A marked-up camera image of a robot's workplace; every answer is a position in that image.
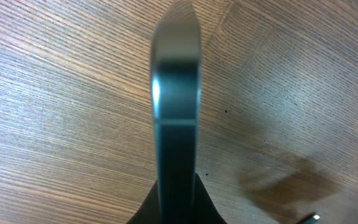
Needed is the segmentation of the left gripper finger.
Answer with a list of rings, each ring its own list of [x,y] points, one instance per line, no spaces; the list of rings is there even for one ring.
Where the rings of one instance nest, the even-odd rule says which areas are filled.
[[[191,1],[174,1],[154,30],[150,93],[161,221],[193,223],[201,30]]]

